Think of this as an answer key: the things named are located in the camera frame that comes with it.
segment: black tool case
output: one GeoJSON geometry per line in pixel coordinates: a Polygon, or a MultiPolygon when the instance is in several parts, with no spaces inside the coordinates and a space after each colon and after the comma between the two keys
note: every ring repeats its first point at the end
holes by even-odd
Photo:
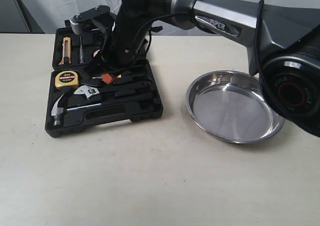
{"type": "Polygon", "coordinates": [[[82,72],[100,49],[104,37],[100,31],[91,31],[82,35],[84,63],[80,64],[80,37],[71,27],[58,29],[55,35],[54,54],[50,79],[45,130],[51,137],[63,134],[79,133],[86,128],[122,120],[139,122],[145,119],[157,119],[162,116],[163,105],[153,77],[149,62],[141,57],[134,66],[125,71],[120,78],[108,85],[101,79],[84,80],[82,72]],[[63,56],[63,41],[71,39],[71,64],[59,65],[63,56]],[[100,94],[87,99],[85,95],[74,95],[74,87],[55,87],[56,75],[63,71],[74,71],[78,75],[79,86],[88,85],[98,88],[100,94]],[[54,125],[52,109],[57,101],[63,108],[61,124],[54,125]]]}

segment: toolbox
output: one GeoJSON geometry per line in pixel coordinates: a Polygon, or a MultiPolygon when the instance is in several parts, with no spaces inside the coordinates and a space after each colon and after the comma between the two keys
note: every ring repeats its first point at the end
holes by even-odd
{"type": "Polygon", "coordinates": [[[80,37],[66,23],[56,31],[45,119],[51,137],[80,133],[100,124],[162,116],[163,105],[149,62],[142,56],[145,53],[109,85],[99,75],[89,80],[82,77],[103,42],[99,30],[80,37]]]}

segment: red ring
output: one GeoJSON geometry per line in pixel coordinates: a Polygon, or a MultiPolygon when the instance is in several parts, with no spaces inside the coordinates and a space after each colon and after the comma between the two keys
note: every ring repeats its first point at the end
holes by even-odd
{"type": "Polygon", "coordinates": [[[285,103],[287,103],[289,106],[292,106],[292,107],[301,106],[301,105],[306,101],[305,92],[301,89],[301,87],[297,86],[295,83],[292,83],[292,82],[284,82],[284,83],[282,83],[281,86],[280,86],[279,89],[278,89],[278,94],[279,94],[280,98],[281,98],[285,103]],[[281,88],[282,88],[283,86],[285,86],[285,85],[292,85],[292,86],[298,88],[299,91],[301,92],[301,94],[303,95],[303,100],[302,100],[301,102],[297,103],[297,104],[292,104],[292,103],[287,102],[287,101],[283,98],[283,96],[282,96],[282,94],[281,94],[281,88]]]}

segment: stainless steel bowl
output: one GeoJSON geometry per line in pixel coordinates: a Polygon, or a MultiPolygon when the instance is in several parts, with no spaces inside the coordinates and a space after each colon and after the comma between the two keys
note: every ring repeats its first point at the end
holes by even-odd
{"type": "Polygon", "coordinates": [[[236,71],[198,77],[188,88],[186,107],[200,128],[229,143],[264,141],[285,123],[264,101],[258,79],[236,71]]]}

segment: table surface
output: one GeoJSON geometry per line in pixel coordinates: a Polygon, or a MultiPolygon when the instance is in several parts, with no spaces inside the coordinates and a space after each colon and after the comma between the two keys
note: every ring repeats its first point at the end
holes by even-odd
{"type": "Polygon", "coordinates": [[[248,71],[244,47],[154,37],[163,117],[54,139],[44,131],[54,39],[0,35],[0,225],[319,225],[318,138],[287,122],[266,142],[230,145],[186,111],[196,77],[248,71]]]}

